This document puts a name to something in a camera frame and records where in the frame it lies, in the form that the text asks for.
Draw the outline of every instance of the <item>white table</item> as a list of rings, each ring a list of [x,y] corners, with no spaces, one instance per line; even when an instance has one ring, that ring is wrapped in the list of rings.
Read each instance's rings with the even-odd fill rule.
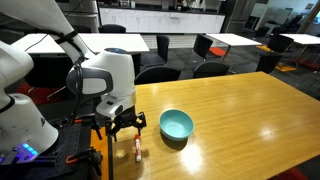
[[[295,61],[296,66],[298,66],[300,63],[302,63],[304,60],[298,62],[298,60],[303,56],[303,53],[305,52],[306,48],[308,45],[313,45],[313,44],[320,44],[320,38],[316,36],[312,36],[309,34],[280,34],[282,36],[289,37],[293,39],[295,43],[304,45],[304,47],[300,50],[297,51],[296,54],[292,57],[292,60],[298,56],[297,60]]]
[[[248,38],[244,38],[232,33],[224,33],[224,34],[206,34],[207,36],[217,39],[223,43],[228,44],[228,48],[226,54],[223,56],[222,62],[226,61],[226,57],[230,51],[231,46],[259,46],[262,45],[259,42],[253,41]]]
[[[79,34],[93,52],[101,52],[105,48],[120,48],[127,52],[147,52],[148,46],[140,34]],[[12,45],[26,50],[40,41],[45,34],[29,34]],[[45,37],[39,44],[27,50],[30,54],[60,54],[64,50],[51,38]]]

